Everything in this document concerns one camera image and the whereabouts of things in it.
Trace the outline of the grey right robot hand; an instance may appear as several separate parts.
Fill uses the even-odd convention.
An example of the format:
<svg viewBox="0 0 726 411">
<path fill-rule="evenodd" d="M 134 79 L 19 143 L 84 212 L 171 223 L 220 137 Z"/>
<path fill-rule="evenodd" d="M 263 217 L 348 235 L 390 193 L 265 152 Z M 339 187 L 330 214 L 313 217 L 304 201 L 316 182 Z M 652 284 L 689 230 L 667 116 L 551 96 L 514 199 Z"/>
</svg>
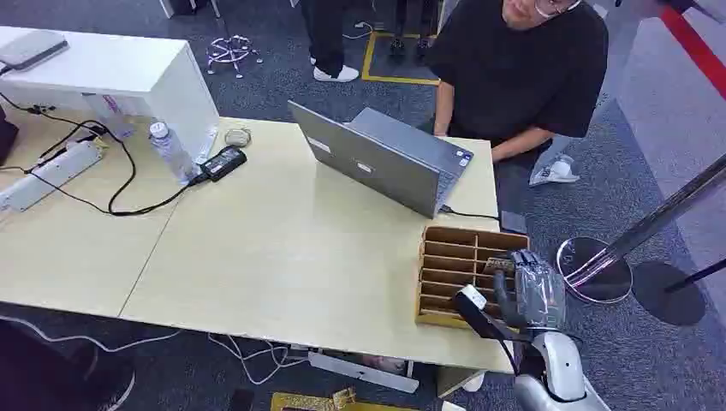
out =
<svg viewBox="0 0 726 411">
<path fill-rule="evenodd" d="M 551 265 L 528 250 L 508 251 L 505 259 L 515 275 L 515 296 L 506 289 L 503 269 L 494 271 L 493 289 L 504 322 L 521 332 L 557 331 L 566 322 L 566 296 L 562 277 Z"/>
</svg>

